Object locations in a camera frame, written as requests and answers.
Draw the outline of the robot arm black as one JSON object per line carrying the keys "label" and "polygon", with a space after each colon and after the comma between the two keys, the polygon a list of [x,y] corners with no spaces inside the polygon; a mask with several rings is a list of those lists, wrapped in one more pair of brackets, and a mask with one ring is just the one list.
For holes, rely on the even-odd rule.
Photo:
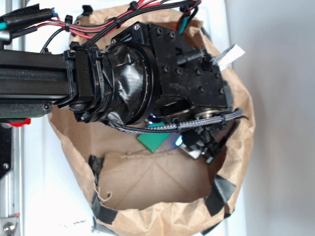
{"label": "robot arm black", "polygon": [[213,56],[183,35],[137,22],[100,49],[60,55],[1,50],[0,120],[18,124],[71,110],[78,122],[102,122],[138,134],[179,133],[181,148],[211,163],[236,126],[233,98]]}

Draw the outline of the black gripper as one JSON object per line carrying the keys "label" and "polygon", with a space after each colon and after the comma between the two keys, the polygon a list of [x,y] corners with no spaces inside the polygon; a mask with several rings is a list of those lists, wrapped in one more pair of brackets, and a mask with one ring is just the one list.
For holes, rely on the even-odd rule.
{"label": "black gripper", "polygon": [[[204,47],[192,47],[169,28],[141,22],[115,40],[111,53],[118,62],[124,123],[140,123],[149,115],[190,119],[232,111],[231,89]],[[197,128],[182,133],[182,150],[211,164],[227,139],[225,131]]]}

